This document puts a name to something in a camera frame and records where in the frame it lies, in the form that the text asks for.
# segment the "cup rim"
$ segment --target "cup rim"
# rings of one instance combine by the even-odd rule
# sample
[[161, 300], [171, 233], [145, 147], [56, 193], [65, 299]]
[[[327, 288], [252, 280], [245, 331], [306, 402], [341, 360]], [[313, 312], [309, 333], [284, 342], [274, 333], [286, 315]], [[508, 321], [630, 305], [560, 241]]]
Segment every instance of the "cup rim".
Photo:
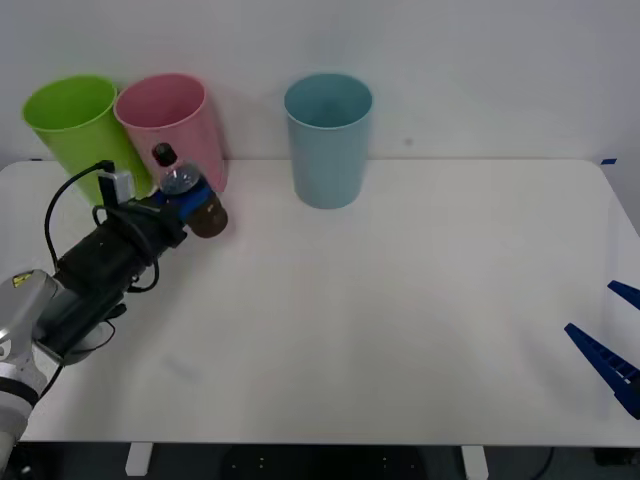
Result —
[[[200, 88], [202, 89], [202, 93], [203, 93], [202, 102], [200, 103], [200, 105], [198, 105], [198, 108], [196, 108], [192, 113], [190, 113], [189, 115], [187, 115], [183, 119], [178, 120], [177, 122], [168, 123], [167, 125], [160, 125], [159, 127], [141, 127], [140, 125], [134, 125], [132, 123], [129, 123], [129, 122], [123, 120], [122, 117], [120, 117], [120, 114], [118, 113], [118, 103], [120, 102], [120, 100], [122, 99], [124, 94], [127, 93], [129, 90], [131, 90], [133, 87], [136, 87], [136, 86], [140, 85], [143, 82], [146, 82], [146, 81], [149, 81], [149, 80], [152, 80], [152, 79], [155, 79], [155, 78], [162, 78], [162, 77], [183, 77], [183, 78], [187, 78], [189, 80], [193, 80], [194, 82], [196, 82], [200, 86]], [[131, 129], [131, 130], [143, 130], [143, 131], [146, 131], [146, 132], [164, 130], [164, 129], [167, 129], [167, 128], [173, 128], [173, 127], [176, 127], [178, 125], [181, 125], [182, 123], [185, 123], [185, 122], [191, 120], [196, 115], [198, 115], [202, 111], [204, 106], [206, 105], [208, 98], [209, 98], [209, 93], [207, 92], [206, 85], [204, 84], [204, 82], [202, 80], [200, 80], [195, 75], [189, 75], [188, 73], [180, 73], [180, 72], [159, 73], [157, 75], [151, 75], [151, 76], [142, 78], [142, 79], [138, 80], [137, 82], [132, 83], [131, 85], [129, 85], [124, 90], [122, 90], [122, 92], [120, 92], [120, 94], [117, 96], [117, 98], [115, 99], [115, 101], [113, 103], [113, 114], [115, 115], [115, 117], [118, 119], [118, 121], [122, 125], [124, 125], [126, 128]]]
[[[293, 87], [295, 87], [296, 85], [298, 85], [299, 83], [308, 80], [309, 78], [313, 78], [313, 77], [320, 77], [320, 76], [325, 76], [325, 75], [335, 75], [335, 76], [339, 76], [339, 77], [345, 77], [348, 78], [350, 80], [355, 81], [356, 83], [359, 83], [360, 85], [362, 85], [365, 90], [367, 91], [367, 93], [369, 94], [369, 108], [367, 108], [367, 111], [364, 112], [364, 114], [356, 121], [351, 122], [351, 123], [346, 123], [344, 125], [340, 125], [338, 127], [318, 127], [316, 125], [311, 125], [310, 123], [305, 123], [302, 122], [300, 120], [298, 120], [296, 117], [294, 117], [291, 112], [289, 112], [289, 109], [287, 108], [287, 94], [291, 91], [291, 89]], [[341, 72], [317, 72], [317, 73], [312, 73], [311, 75], [305, 75], [302, 78], [299, 78], [298, 80], [296, 80], [295, 82], [293, 82], [288, 88], [287, 91], [284, 94], [284, 98], [283, 98], [283, 104], [284, 104], [284, 109], [287, 112], [287, 116], [293, 120], [295, 123], [297, 123], [298, 125], [302, 125], [304, 127], [308, 127], [308, 128], [313, 128], [315, 130], [340, 130], [342, 128], [347, 128], [350, 127], [352, 125], [356, 125], [357, 123], [362, 122], [365, 118], [367, 118], [369, 116], [369, 113], [371, 113], [371, 110], [373, 109], [373, 93], [371, 93], [371, 89], [367, 86], [366, 83], [364, 83], [362, 80], [354, 77], [353, 75], [349, 75], [347, 73], [341, 73]]]
[[[54, 85], [58, 85], [60, 83], [63, 82], [67, 82], [69, 80], [73, 80], [73, 79], [77, 79], [77, 78], [93, 78], [96, 80], [101, 80], [107, 84], [109, 84], [111, 86], [111, 88], [113, 89], [113, 96], [111, 98], [111, 102], [109, 103], [109, 105], [107, 105], [107, 107], [100, 112], [98, 115], [96, 115], [95, 117], [93, 117], [90, 120], [87, 120], [84, 123], [80, 123], [78, 125], [73, 125], [71, 127], [65, 127], [65, 128], [42, 128], [42, 127], [37, 127], [35, 125], [33, 125], [30, 121], [27, 120], [27, 117], [25, 115], [26, 113], [26, 109], [27, 106], [29, 105], [29, 103], [31, 103], [31, 101], [33, 100], [33, 98], [38, 95], [40, 92], [42, 92], [43, 90], [53, 87]], [[24, 120], [24, 122], [29, 125], [29, 127], [31, 127], [32, 130], [36, 131], [36, 132], [43, 132], [43, 133], [59, 133], [59, 132], [67, 132], [69, 130], [76, 130], [78, 128], [83, 128], [86, 127], [87, 125], [90, 125], [94, 122], [97, 122], [98, 120], [100, 120], [102, 117], [105, 116], [105, 114], [107, 114], [108, 112], [110, 112], [113, 109], [113, 105], [116, 102], [116, 98], [118, 97], [118, 87], [116, 87], [116, 85], [113, 83], [113, 81], [105, 76], [102, 75], [94, 75], [94, 74], [90, 74], [90, 73], [81, 73], [78, 75], [71, 75], [68, 77], [62, 77], [59, 78], [57, 80], [54, 80], [52, 82], [47, 83], [46, 85], [41, 86], [40, 88], [38, 88], [35, 92], [33, 92], [29, 98], [27, 99], [26, 102], [24, 102], [24, 105], [22, 106], [22, 120]]]

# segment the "cup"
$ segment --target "cup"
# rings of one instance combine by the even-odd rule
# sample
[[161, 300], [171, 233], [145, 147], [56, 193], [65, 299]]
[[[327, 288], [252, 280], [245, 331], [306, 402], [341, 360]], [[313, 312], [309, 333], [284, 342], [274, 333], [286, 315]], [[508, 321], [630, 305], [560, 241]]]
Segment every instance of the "cup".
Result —
[[[22, 115], [69, 175], [111, 160], [118, 170], [132, 173], [136, 196], [142, 198], [151, 189], [151, 178], [113, 115], [117, 95], [108, 78], [77, 75], [37, 90], [24, 104]], [[102, 203], [95, 173], [78, 184], [91, 203]]]
[[145, 78], [120, 94], [114, 112], [157, 184], [166, 167], [156, 162], [153, 149], [168, 143], [178, 163], [195, 164], [214, 191], [224, 190], [227, 174], [218, 125], [198, 79], [181, 73]]
[[360, 80], [321, 73], [284, 97], [296, 194], [315, 208], [340, 208], [362, 187], [373, 96]]

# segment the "green cup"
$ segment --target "green cup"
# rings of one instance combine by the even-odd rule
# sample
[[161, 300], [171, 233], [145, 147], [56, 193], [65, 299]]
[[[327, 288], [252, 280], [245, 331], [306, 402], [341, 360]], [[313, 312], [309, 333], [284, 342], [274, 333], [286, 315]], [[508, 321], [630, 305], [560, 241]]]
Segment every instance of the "green cup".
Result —
[[[109, 79], [77, 75], [37, 90], [25, 103], [22, 115], [69, 175], [100, 160], [111, 160], [117, 170], [132, 173], [136, 196], [142, 198], [151, 189], [151, 177], [113, 115], [117, 95]], [[102, 203], [96, 173], [78, 183], [91, 203]]]

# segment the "plastic bottle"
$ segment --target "plastic bottle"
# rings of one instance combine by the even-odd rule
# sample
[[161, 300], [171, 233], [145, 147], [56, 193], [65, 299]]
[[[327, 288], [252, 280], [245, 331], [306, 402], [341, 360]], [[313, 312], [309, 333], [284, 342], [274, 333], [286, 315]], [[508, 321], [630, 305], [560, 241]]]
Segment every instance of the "plastic bottle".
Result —
[[168, 143], [159, 143], [153, 147], [152, 153], [156, 162], [166, 168], [159, 187], [169, 202], [172, 198], [178, 199], [201, 189], [209, 191], [208, 200], [186, 219], [191, 231], [202, 238], [215, 237], [221, 233], [227, 226], [229, 217], [200, 170], [191, 163], [178, 162], [176, 152]]

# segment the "cable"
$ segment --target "cable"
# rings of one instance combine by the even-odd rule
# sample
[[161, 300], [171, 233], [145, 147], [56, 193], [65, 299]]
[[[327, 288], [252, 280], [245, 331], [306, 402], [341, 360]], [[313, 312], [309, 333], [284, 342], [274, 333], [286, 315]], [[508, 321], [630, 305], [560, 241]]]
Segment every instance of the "cable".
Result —
[[51, 241], [51, 232], [50, 232], [50, 223], [51, 223], [51, 215], [53, 214], [53, 207], [56, 206], [56, 202], [60, 198], [60, 196], [64, 193], [64, 191], [69, 188], [74, 182], [84, 177], [85, 175], [95, 172], [96, 170], [106, 170], [113, 171], [113, 162], [109, 160], [102, 160], [101, 162], [96, 163], [95, 165], [91, 165], [89, 168], [85, 168], [80, 173], [76, 173], [69, 180], [64, 182], [62, 186], [58, 189], [58, 191], [53, 195], [51, 202], [49, 202], [49, 207], [47, 208], [47, 213], [44, 217], [44, 239], [47, 242], [47, 248], [49, 249], [49, 253], [51, 254], [51, 260], [53, 261], [54, 270], [58, 270], [58, 256], [56, 255], [56, 250], [53, 247], [53, 242]]
[[56, 371], [54, 372], [53, 376], [51, 377], [51, 380], [49, 380], [49, 383], [47, 383], [47, 386], [44, 387], [44, 390], [40, 394], [40, 399], [39, 400], [42, 400], [44, 398], [44, 396], [47, 393], [49, 393], [49, 390], [51, 390], [51, 387], [53, 387], [53, 384], [56, 383], [56, 380], [60, 376], [60, 372], [62, 372], [62, 368], [63, 367], [64, 367], [64, 360], [60, 361], [60, 363], [58, 364], [58, 368], [56, 368]]
[[127, 291], [131, 293], [144, 293], [153, 289], [158, 284], [158, 280], [160, 280], [160, 265], [158, 264], [158, 259], [153, 254], [153, 249], [151, 248], [151, 244], [149, 243], [149, 240], [147, 239], [145, 234], [142, 233], [142, 230], [140, 230], [140, 228], [130, 220], [129, 214], [111, 207], [105, 207], [104, 205], [96, 205], [91, 210], [91, 215], [93, 216], [93, 220], [96, 222], [96, 225], [100, 225], [100, 221], [98, 219], [98, 212], [100, 210], [104, 210], [105, 212], [113, 215], [122, 223], [127, 225], [131, 230], [133, 230], [133, 232], [138, 237], [138, 240], [140, 241], [140, 245], [138, 246], [147, 256], [147, 260], [151, 260], [151, 263], [153, 264], [153, 280], [151, 281], [151, 283], [146, 287], [136, 287], [135, 285], [131, 285]]
[[71, 352], [72, 355], [81, 355], [84, 353], [91, 353], [91, 352], [95, 352], [96, 350], [98, 350], [99, 348], [104, 347], [107, 343], [109, 343], [111, 341], [111, 339], [113, 338], [113, 336], [116, 334], [116, 327], [113, 323], [111, 323], [109, 320], [105, 320], [104, 323], [106, 323], [107, 325], [109, 325], [111, 327], [111, 335], [109, 335], [109, 338], [107, 338], [104, 342], [102, 342], [100, 345], [98, 345], [97, 347], [92, 347], [92, 348], [85, 348], [83, 350], [73, 350]]
[[[116, 334], [116, 327], [109, 320], [105, 320], [105, 322], [108, 323], [109, 326], [112, 329], [111, 330], [111, 335], [109, 335], [109, 338], [107, 338], [104, 342], [102, 342], [97, 347], [87, 348], [86, 350], [75, 350], [75, 351], [73, 351], [71, 353], [74, 354], [74, 355], [82, 354], [82, 353], [91, 353], [91, 352], [94, 352], [94, 351], [98, 350], [99, 348], [104, 347], [107, 343], [109, 343], [111, 341], [111, 339], [113, 338], [113, 336]], [[42, 393], [40, 394], [40, 398], [39, 398], [38, 401], [42, 400], [44, 398], [44, 396], [47, 393], [49, 393], [49, 390], [51, 390], [51, 387], [53, 387], [53, 384], [56, 383], [56, 380], [58, 380], [58, 377], [60, 376], [60, 373], [62, 372], [63, 368], [64, 368], [64, 359], [62, 359], [60, 361], [60, 363], [58, 364], [58, 368], [56, 368], [56, 371], [53, 373], [53, 376], [51, 377], [51, 380], [49, 380], [49, 383], [47, 383], [47, 386], [44, 387], [44, 390], [42, 390]]]
[[531, 480], [540, 480], [542, 476], [545, 473], [547, 473], [547, 470], [549, 470], [549, 467], [551, 466], [551, 461], [553, 460], [553, 455], [555, 453], [556, 453], [556, 447], [551, 447], [549, 449], [549, 455], [547, 456], [547, 460], [544, 462], [544, 465], [542, 466], [540, 471], [538, 471], [538, 473], [536, 473], [533, 477], [531, 477]]
[[[107, 324], [109, 324], [109, 326], [111, 327], [111, 335], [109, 335], [109, 338], [107, 338], [104, 342], [102, 342], [97, 347], [87, 348], [85, 350], [76, 350], [76, 351], [71, 352], [71, 353], [73, 353], [73, 354], [91, 353], [91, 352], [95, 352], [99, 348], [104, 347], [107, 343], [109, 343], [111, 341], [111, 339], [116, 334], [116, 326], [113, 323], [111, 323], [109, 320], [112, 320], [114, 318], [118, 318], [120, 315], [122, 315], [126, 311], [127, 311], [126, 305], [124, 303], [120, 303], [120, 304], [116, 305], [115, 307], [113, 307], [111, 312], [109, 312], [109, 314], [107, 315], [107, 318], [104, 321]], [[40, 394], [40, 400], [42, 400], [42, 398], [47, 394], [47, 392], [49, 390], [51, 390], [51, 387], [53, 387], [53, 384], [58, 379], [58, 376], [60, 376], [60, 372], [62, 372], [62, 368], [63, 367], [64, 367], [64, 359], [62, 359], [60, 361], [60, 364], [58, 365], [58, 368], [56, 368], [56, 371], [54, 372], [53, 376], [51, 377], [51, 380], [49, 380], [49, 383], [47, 383], [47, 386], [44, 387], [44, 390]]]

